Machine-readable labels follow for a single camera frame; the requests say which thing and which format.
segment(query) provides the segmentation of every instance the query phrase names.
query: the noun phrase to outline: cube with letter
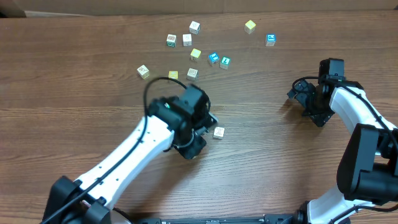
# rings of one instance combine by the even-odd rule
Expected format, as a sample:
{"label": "cube with letter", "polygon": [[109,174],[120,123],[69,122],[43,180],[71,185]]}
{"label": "cube with letter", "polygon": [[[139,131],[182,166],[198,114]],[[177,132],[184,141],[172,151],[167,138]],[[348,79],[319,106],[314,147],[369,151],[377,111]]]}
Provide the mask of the cube with letter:
{"label": "cube with letter", "polygon": [[189,32],[192,34],[198,34],[200,30],[200,23],[192,21],[191,25],[189,26]]}
{"label": "cube with letter", "polygon": [[213,66],[214,64],[217,64],[219,60],[220,60],[220,58],[216,52],[209,55],[208,61],[211,66]]}
{"label": "cube with letter", "polygon": [[222,139],[223,137],[224,137],[224,128],[216,127],[216,128],[214,129],[213,138]]}
{"label": "cube with letter", "polygon": [[137,68],[137,72],[138,75],[140,75],[143,79],[149,76],[149,69],[145,65],[141,65],[139,68]]}
{"label": "cube with letter", "polygon": [[267,47],[272,47],[275,45],[276,42],[276,35],[275,34],[267,34],[267,39],[266,39],[266,46]]}
{"label": "cube with letter", "polygon": [[167,36],[167,40],[166,40],[167,46],[169,46],[169,47],[175,47],[175,41],[176,41],[176,40],[177,40],[177,36],[176,36],[176,35],[169,34],[169,35]]}
{"label": "cube with letter", "polygon": [[198,49],[193,49],[191,52],[191,60],[194,62],[199,61],[201,51]]}
{"label": "cube with letter", "polygon": [[182,35],[182,44],[186,46],[191,46],[192,45],[192,36],[191,34],[183,34]]}
{"label": "cube with letter", "polygon": [[244,31],[246,31],[248,34],[253,33],[255,29],[256,24],[251,20],[244,25]]}
{"label": "cube with letter", "polygon": [[198,70],[190,68],[187,73],[187,80],[196,80],[198,78]]}
{"label": "cube with letter", "polygon": [[169,71],[169,78],[178,79],[178,71]]}
{"label": "cube with letter", "polygon": [[229,57],[223,57],[223,59],[220,62],[220,68],[228,70],[230,62],[231,62],[231,59]]}

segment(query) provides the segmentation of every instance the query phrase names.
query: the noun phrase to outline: wooden block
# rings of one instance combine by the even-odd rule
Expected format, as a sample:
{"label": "wooden block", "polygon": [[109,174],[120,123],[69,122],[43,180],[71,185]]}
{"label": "wooden block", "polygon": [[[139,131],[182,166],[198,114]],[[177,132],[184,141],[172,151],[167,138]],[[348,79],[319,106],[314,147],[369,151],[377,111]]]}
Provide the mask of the wooden block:
{"label": "wooden block", "polygon": [[198,49],[193,49],[191,52],[191,60],[194,62],[199,61],[201,51]]}
{"label": "wooden block", "polygon": [[169,78],[178,79],[178,71],[169,71]]}
{"label": "wooden block", "polygon": [[248,34],[253,33],[255,29],[256,24],[251,20],[244,25],[244,31],[246,31]]}
{"label": "wooden block", "polygon": [[209,57],[208,57],[208,61],[209,61],[211,66],[217,64],[219,60],[220,60],[220,58],[219,58],[219,56],[218,56],[218,54],[216,52],[210,54]]}
{"label": "wooden block", "polygon": [[190,68],[187,73],[187,80],[196,80],[198,78],[198,70]]}
{"label": "wooden block", "polygon": [[231,62],[231,59],[229,57],[223,57],[223,59],[220,62],[220,68],[228,70],[230,62]]}
{"label": "wooden block", "polygon": [[192,36],[191,34],[183,34],[182,35],[182,45],[191,46],[192,45]]}
{"label": "wooden block", "polygon": [[275,34],[267,34],[266,47],[274,46],[275,42],[276,42],[276,35]]}
{"label": "wooden block", "polygon": [[141,67],[137,68],[137,72],[143,79],[149,76],[149,69],[145,65],[141,65]]}
{"label": "wooden block", "polygon": [[216,127],[214,129],[213,138],[222,139],[224,137],[224,128]]}
{"label": "wooden block", "polygon": [[169,46],[169,47],[175,47],[175,41],[176,41],[176,40],[177,40],[177,36],[176,36],[176,35],[169,34],[169,35],[167,36],[167,40],[166,40],[167,46]]}
{"label": "wooden block", "polygon": [[200,23],[192,21],[191,25],[189,26],[189,32],[192,34],[199,34],[200,30]]}

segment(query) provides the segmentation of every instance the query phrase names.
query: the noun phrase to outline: wooden table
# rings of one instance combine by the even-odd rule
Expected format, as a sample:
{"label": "wooden table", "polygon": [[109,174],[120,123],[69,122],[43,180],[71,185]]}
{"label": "wooden table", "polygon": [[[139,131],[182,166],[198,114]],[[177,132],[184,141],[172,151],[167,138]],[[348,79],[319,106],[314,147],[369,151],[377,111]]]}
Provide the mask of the wooden table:
{"label": "wooden table", "polygon": [[[252,19],[256,31],[244,24]],[[191,21],[202,25],[182,47]],[[275,33],[274,47],[265,47]],[[167,34],[177,47],[166,46]],[[190,61],[192,48],[202,61]],[[210,96],[224,139],[205,136],[192,161],[176,151],[152,161],[117,207],[162,218],[249,217],[293,212],[336,182],[350,138],[339,117],[324,128],[286,101],[292,82],[319,61],[345,60],[349,80],[391,122],[398,117],[398,13],[295,12],[0,20],[0,223],[38,223],[51,185],[104,159],[142,117],[147,80],[189,68]],[[229,70],[206,56],[231,58]],[[149,98],[180,94],[157,83]],[[353,223],[396,223],[398,212],[361,212]]]}

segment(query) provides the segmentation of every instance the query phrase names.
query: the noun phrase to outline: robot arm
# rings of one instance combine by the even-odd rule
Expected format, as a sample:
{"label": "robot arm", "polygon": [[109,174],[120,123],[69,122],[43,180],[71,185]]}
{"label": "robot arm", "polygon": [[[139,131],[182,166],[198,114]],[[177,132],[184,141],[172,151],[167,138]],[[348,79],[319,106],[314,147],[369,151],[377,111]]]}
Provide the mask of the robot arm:
{"label": "robot arm", "polygon": [[[351,139],[338,168],[337,184],[320,198],[304,205],[301,210],[303,216],[311,224],[346,223],[361,206],[373,207],[396,201],[397,154],[391,144],[392,139],[375,116],[395,138],[396,127],[369,103],[359,83],[345,80],[342,60],[329,58],[321,61],[319,77],[311,78],[318,79],[317,87],[303,79],[288,93],[289,98],[298,100],[305,108],[303,116],[309,116],[319,127],[336,113],[343,120]],[[390,163],[375,163],[375,155],[390,159]]]}
{"label": "robot arm", "polygon": [[98,185],[88,190],[83,200],[54,215],[68,202],[81,197],[84,190],[127,155],[144,131],[145,117],[129,137],[92,170],[74,182],[61,177],[53,184],[42,223],[113,223],[111,210],[115,203],[154,157],[170,147],[176,148],[186,159],[193,159],[200,153],[206,145],[201,134],[218,122],[209,109],[208,96],[194,85],[188,86],[180,97],[154,100],[148,108],[146,133],[131,154]]}
{"label": "robot arm", "polygon": [[[145,166],[161,152],[169,149],[174,139],[174,131],[167,129],[168,124],[156,116],[148,116],[147,133],[142,143],[99,185],[93,188],[89,195],[95,199],[104,198],[104,206],[113,209],[126,187],[137,177]],[[98,177],[101,177],[125,155],[136,143],[144,129],[144,119],[136,129],[122,142],[106,159],[100,162],[76,181],[81,182],[80,188],[87,189]]]}
{"label": "robot arm", "polygon": [[[355,91],[357,94],[360,94],[364,100],[368,101],[364,90],[356,87],[349,88]],[[329,106],[330,109],[335,112],[341,118],[341,120],[343,120],[343,123],[350,134],[353,133],[356,124],[370,124],[376,128],[382,128],[380,123],[374,118],[374,115],[371,113],[369,108],[360,99],[342,87],[335,88],[331,95]],[[374,107],[373,109],[378,116],[381,116]],[[381,119],[390,130],[397,128],[385,118]]]}

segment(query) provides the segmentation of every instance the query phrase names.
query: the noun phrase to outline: black cable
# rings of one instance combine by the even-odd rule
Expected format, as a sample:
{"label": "black cable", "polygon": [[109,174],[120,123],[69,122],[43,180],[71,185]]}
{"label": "black cable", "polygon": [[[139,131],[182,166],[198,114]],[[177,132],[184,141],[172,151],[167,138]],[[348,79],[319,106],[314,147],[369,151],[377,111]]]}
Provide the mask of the black cable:
{"label": "black cable", "polygon": [[309,91],[303,91],[303,90],[298,90],[298,89],[296,89],[296,83],[298,83],[298,82],[300,82],[300,81],[303,81],[303,80],[307,80],[307,79],[316,79],[316,80],[319,80],[320,78],[319,77],[302,77],[302,78],[299,78],[298,80],[296,80],[296,81],[294,81],[293,82],[293,84],[292,84],[292,89],[296,92],[296,93],[309,93]]}
{"label": "black cable", "polygon": [[341,213],[340,215],[338,215],[336,218],[330,220],[330,224],[334,224],[335,222],[337,222],[338,220],[344,218],[346,215],[349,215],[351,212],[355,211],[358,212],[359,209],[366,209],[366,210],[372,210],[375,212],[393,212],[395,210],[398,209],[398,204],[391,207],[391,208],[374,208],[374,207],[370,207],[370,206],[364,206],[364,205],[355,205],[352,208],[350,208],[349,210]]}
{"label": "black cable", "polygon": [[94,183],[92,183],[86,190],[82,191],[81,194],[79,194],[77,197],[75,197],[74,199],[70,200],[68,203],[66,203],[62,208],[58,209],[56,212],[54,212],[53,214],[51,214],[51,216],[49,216],[46,220],[42,221],[41,224],[46,224],[49,221],[51,221],[52,219],[54,219],[55,217],[57,217],[58,215],[60,215],[62,212],[64,212],[67,208],[69,208],[71,205],[73,205],[74,203],[78,203],[80,201],[83,200],[83,198],[88,194],[89,191],[91,191],[95,186],[97,186],[100,182],[102,182],[108,175],[110,175],[110,173],[112,173],[124,160],[127,159],[127,157],[130,156],[130,154],[133,152],[133,150],[136,149],[136,147],[138,146],[138,144],[142,141],[142,138],[144,138],[144,135],[146,133],[146,129],[147,129],[147,124],[148,124],[148,108],[147,108],[147,92],[149,87],[156,82],[157,80],[170,80],[173,81],[179,85],[181,85],[184,89],[187,88],[187,86],[185,86],[182,82],[178,81],[178,80],[174,80],[172,78],[168,78],[168,77],[157,77],[154,78],[153,80],[151,80],[144,89],[144,95],[143,95],[143,99],[144,99],[144,128],[142,130],[141,135],[139,136],[139,138],[137,139],[137,142],[133,145],[133,147],[117,162],[115,163],[115,165],[113,165],[108,171],[106,171],[100,178],[98,178]]}
{"label": "black cable", "polygon": [[[302,91],[302,90],[298,90],[295,88],[296,83],[302,81],[302,80],[306,80],[306,79],[317,79],[317,80],[321,80],[320,77],[303,77],[303,78],[299,78],[298,80],[293,82],[293,90],[296,91],[296,93],[308,93],[307,91]],[[348,91],[349,93],[351,93],[352,95],[354,95],[355,97],[359,98],[365,105],[366,107],[368,107],[369,111],[372,113],[372,115],[375,117],[376,121],[387,131],[389,137],[391,138],[392,144],[394,145],[395,149],[396,149],[396,153],[398,154],[398,143],[397,140],[395,139],[394,135],[392,134],[392,131],[387,127],[386,124],[384,124],[384,122],[382,121],[382,116],[379,116],[376,111],[374,110],[373,106],[370,104],[369,101],[365,100],[360,94],[357,94],[355,91],[351,90],[350,88],[348,88],[346,85],[339,83],[339,82],[334,82],[331,80],[323,80],[326,83],[332,84],[332,85],[336,85],[337,87],[342,87],[344,88],[346,91]],[[338,215],[336,218],[330,220],[330,223],[334,223],[337,222],[339,219],[345,217],[346,215],[350,214],[353,211],[358,211],[359,209],[366,209],[366,210],[372,210],[372,211],[376,211],[376,212],[393,212],[395,210],[398,210],[398,204],[391,207],[391,208],[374,208],[374,207],[370,207],[370,206],[364,206],[364,205],[355,205],[352,208],[350,208],[349,210],[343,212],[342,214]]]}

